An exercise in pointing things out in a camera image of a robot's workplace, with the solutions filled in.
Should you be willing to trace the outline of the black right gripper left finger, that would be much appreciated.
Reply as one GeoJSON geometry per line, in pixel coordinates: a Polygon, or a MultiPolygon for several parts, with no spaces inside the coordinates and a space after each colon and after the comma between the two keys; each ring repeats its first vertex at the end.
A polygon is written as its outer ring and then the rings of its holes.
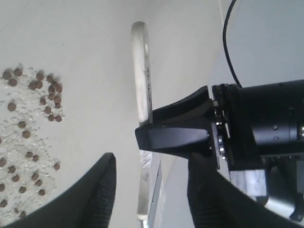
{"type": "Polygon", "coordinates": [[[10,228],[107,228],[116,194],[116,158],[105,153],[72,187],[10,228]]]}

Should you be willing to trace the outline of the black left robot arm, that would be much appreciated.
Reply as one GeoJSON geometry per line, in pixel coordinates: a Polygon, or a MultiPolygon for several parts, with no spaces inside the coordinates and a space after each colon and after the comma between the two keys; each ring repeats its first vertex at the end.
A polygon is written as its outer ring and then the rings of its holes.
{"type": "Polygon", "coordinates": [[[239,88],[201,87],[153,111],[153,122],[135,130],[144,151],[188,159],[192,153],[233,171],[264,168],[263,159],[304,153],[303,80],[239,88]]]}

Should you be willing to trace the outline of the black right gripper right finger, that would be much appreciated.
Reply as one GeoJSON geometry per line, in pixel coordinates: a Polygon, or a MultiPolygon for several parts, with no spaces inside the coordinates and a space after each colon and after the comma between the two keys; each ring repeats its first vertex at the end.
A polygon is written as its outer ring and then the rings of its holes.
{"type": "Polygon", "coordinates": [[[187,198],[196,228],[298,228],[256,203],[199,153],[188,160],[187,198]]]}

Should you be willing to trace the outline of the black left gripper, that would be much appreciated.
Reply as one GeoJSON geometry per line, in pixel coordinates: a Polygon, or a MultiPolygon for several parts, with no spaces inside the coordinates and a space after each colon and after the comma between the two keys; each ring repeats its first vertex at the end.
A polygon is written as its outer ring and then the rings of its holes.
{"type": "MultiPolygon", "coordinates": [[[[261,170],[263,160],[258,154],[249,111],[242,95],[254,96],[262,85],[240,88],[236,84],[212,86],[219,104],[220,117],[228,125],[224,141],[230,171],[261,170]]],[[[153,110],[153,124],[179,122],[195,117],[214,119],[213,102],[205,85],[191,95],[170,105],[153,110]]],[[[135,136],[140,150],[189,158],[191,153],[211,156],[209,133],[204,129],[181,127],[139,127],[135,136]]]]}

